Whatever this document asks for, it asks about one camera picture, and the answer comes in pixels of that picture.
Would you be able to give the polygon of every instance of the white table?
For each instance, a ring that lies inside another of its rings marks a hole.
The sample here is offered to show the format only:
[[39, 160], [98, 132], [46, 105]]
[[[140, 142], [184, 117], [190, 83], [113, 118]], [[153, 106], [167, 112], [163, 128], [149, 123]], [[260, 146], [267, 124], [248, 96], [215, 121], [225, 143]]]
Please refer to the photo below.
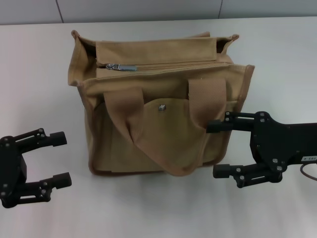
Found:
[[[133, 41], [240, 34], [228, 54], [256, 66], [244, 112], [282, 123], [317, 122], [317, 17], [0, 26], [0, 137], [40, 127], [65, 131], [68, 145], [25, 154], [28, 180], [70, 172], [73, 185], [49, 203], [0, 208], [8, 238], [311, 238], [317, 182], [290, 166], [281, 183], [238, 189], [211, 168], [104, 178], [91, 175], [84, 108], [67, 85], [76, 29], [94, 40]], [[233, 132], [222, 163], [253, 163], [250, 134]], [[314, 166], [306, 169], [314, 174]]]

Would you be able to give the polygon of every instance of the gray wall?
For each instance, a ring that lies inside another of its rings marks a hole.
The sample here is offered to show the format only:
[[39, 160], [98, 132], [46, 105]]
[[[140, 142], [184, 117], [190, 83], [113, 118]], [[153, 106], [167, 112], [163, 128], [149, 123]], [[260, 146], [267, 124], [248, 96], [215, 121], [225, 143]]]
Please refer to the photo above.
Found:
[[279, 16], [317, 16], [317, 0], [0, 0], [3, 25]]

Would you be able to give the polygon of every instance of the tan canvas tote bag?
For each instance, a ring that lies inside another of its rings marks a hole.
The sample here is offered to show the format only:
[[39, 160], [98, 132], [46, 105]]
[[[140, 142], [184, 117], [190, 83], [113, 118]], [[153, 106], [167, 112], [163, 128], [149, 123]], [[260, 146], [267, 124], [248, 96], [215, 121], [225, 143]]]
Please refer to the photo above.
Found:
[[92, 173], [184, 176], [224, 157], [230, 133], [206, 134], [206, 126], [239, 112], [246, 99], [254, 66], [226, 54], [238, 35], [144, 42], [72, 36], [68, 84], [85, 107]]

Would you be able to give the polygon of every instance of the white label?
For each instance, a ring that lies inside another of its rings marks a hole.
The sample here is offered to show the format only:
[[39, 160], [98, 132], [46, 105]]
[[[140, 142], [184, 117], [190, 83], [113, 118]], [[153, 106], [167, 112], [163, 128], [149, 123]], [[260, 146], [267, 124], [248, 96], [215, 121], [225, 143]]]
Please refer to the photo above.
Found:
[[304, 156], [302, 161], [315, 161], [317, 160], [317, 156]]

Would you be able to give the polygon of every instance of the snap button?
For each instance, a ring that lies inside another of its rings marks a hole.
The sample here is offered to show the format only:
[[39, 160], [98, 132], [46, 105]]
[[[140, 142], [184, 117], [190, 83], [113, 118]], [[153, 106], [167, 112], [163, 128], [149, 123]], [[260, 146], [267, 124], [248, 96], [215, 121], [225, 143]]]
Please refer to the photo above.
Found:
[[161, 105], [158, 107], [158, 110], [159, 110], [160, 112], [163, 112], [163, 111], [166, 110], [166, 106], [165, 106], [164, 104], [161, 104]]

